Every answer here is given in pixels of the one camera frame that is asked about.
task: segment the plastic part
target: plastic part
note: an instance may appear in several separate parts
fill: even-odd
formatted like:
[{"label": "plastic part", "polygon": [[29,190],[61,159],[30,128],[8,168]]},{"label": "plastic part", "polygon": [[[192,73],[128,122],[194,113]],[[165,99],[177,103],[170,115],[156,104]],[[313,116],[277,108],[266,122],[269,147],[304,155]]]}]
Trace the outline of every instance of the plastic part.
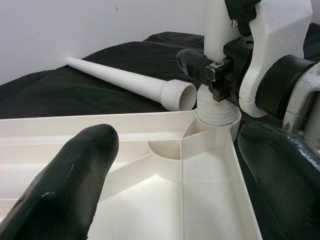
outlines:
[{"label": "plastic part", "polygon": [[214,126],[192,110],[0,120],[0,218],[67,140],[108,123],[119,152],[89,240],[261,240],[230,134],[240,118]]},{"label": "plastic part", "polygon": [[255,9],[256,19],[249,23],[254,39],[252,61],[240,87],[239,104],[244,112],[259,118],[266,115],[255,102],[261,80],[280,58],[304,57],[313,11],[310,0],[263,0]]},{"label": "plastic part", "polygon": [[208,0],[206,8],[204,54],[213,61],[225,58],[224,45],[241,37],[237,27],[232,27],[225,0]]},{"label": "plastic part", "polygon": [[0,240],[86,240],[118,149],[118,135],[107,124],[69,140],[2,221]]},{"label": "plastic part", "polygon": [[280,58],[264,75],[256,92],[256,106],[283,120],[295,84],[315,64],[292,55]]},{"label": "plastic part", "polygon": [[278,233],[288,240],[318,240],[320,158],[297,134],[262,122],[244,125],[238,144]]},{"label": "plastic part", "polygon": [[237,106],[227,100],[217,102],[206,85],[201,85],[197,93],[197,116],[210,125],[223,126],[234,122],[240,114]]},{"label": "plastic part", "polygon": [[249,22],[256,18],[256,4],[261,0],[224,0],[229,17],[243,36],[250,36]]},{"label": "plastic part", "polygon": [[179,51],[176,59],[179,67],[188,77],[201,84],[210,85],[205,69],[206,66],[212,64],[214,61],[207,58],[203,53],[190,49]]},{"label": "plastic part", "polygon": [[192,83],[164,81],[73,57],[68,58],[67,63],[86,74],[161,103],[169,111],[189,111],[196,103],[197,90]]}]

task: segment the white pipe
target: white pipe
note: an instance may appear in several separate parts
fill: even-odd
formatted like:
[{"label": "white pipe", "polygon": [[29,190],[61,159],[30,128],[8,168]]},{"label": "white pipe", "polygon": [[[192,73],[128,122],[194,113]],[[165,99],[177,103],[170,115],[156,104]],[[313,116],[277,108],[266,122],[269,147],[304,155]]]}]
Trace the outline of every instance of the white pipe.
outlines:
[{"label": "white pipe", "polygon": [[[237,27],[232,27],[225,0],[208,0],[204,54],[213,61],[225,58],[224,45],[241,36]],[[234,122],[240,114],[239,108],[223,100],[217,102],[205,85],[197,93],[197,116],[209,125],[223,126]]]},{"label": "white pipe", "polygon": [[73,57],[67,63],[86,74],[161,103],[169,111],[188,111],[196,102],[197,90],[192,83],[176,79],[164,81]]},{"label": "white pipe", "polygon": [[241,37],[237,27],[231,26],[225,0],[208,0],[206,8],[204,54],[213,61],[225,58],[224,45]]}]

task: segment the black cloth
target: black cloth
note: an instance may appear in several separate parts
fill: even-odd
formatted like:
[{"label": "black cloth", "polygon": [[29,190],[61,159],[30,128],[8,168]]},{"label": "black cloth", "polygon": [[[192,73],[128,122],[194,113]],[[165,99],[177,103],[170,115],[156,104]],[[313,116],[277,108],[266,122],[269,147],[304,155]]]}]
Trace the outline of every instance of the black cloth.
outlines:
[{"label": "black cloth", "polygon": [[[164,32],[142,42],[106,48],[84,60],[166,81],[183,80],[198,88],[199,84],[178,67],[176,55],[181,49],[203,52],[204,37]],[[306,59],[320,62],[320,26],[317,24],[309,27],[304,53]],[[160,103],[68,66],[32,73],[0,86],[0,119],[164,111]],[[255,120],[243,114],[241,124]],[[262,120],[281,126],[281,122],[271,116]],[[282,240],[237,142],[235,148],[263,239]]]}]

